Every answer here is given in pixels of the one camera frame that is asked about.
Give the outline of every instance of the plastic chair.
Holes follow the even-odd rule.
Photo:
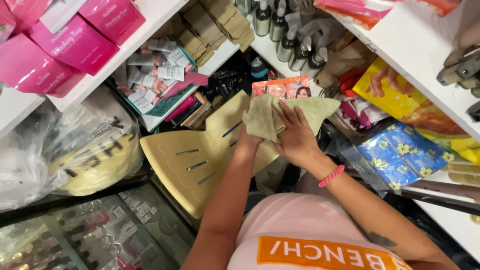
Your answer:
[[[205,120],[206,131],[172,131],[140,140],[162,184],[196,219],[203,215],[228,168],[249,101],[250,97],[240,91]],[[255,157],[252,176],[278,156],[272,142],[263,142]]]

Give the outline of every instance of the pink bracelet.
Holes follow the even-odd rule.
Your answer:
[[[331,175],[325,177],[323,180],[320,181],[318,184],[319,187],[324,187],[330,182],[332,179],[337,177],[343,170],[345,169],[345,166],[340,165]]]

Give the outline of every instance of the plastic basket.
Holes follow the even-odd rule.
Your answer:
[[[167,36],[168,39],[174,41],[174,39],[170,36]],[[197,66],[195,64],[195,60],[193,60],[193,58],[179,45],[177,44],[177,46],[180,48],[180,50],[183,51],[183,53],[185,53],[185,55],[187,56],[187,58],[190,60],[190,62],[193,64],[193,68],[192,70],[190,70],[190,72],[197,72]],[[120,96],[130,105],[130,107],[132,107],[138,114],[142,114],[142,115],[152,115],[152,116],[158,116],[158,117],[162,117],[164,116],[179,100],[182,99],[182,97],[184,97],[185,95],[187,95],[187,93],[189,92],[189,90],[192,89],[192,87],[195,87],[194,84],[190,84],[188,85],[186,88],[184,88],[183,90],[179,91],[177,94],[169,97],[169,98],[166,98],[166,99],[163,99],[162,101],[160,101],[159,103],[157,103],[151,110],[149,110],[147,113],[141,113],[137,107],[135,107],[135,105],[130,101],[128,100],[128,98],[122,93],[120,92],[116,85],[115,85],[115,80],[113,80],[113,78],[109,78],[107,80],[107,82],[109,84],[112,84],[113,82],[113,85],[115,90],[120,94]]]

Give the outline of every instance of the pink t-shirt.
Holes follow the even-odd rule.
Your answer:
[[[370,243],[338,206],[297,193],[267,197],[249,212],[228,269],[411,270]]]

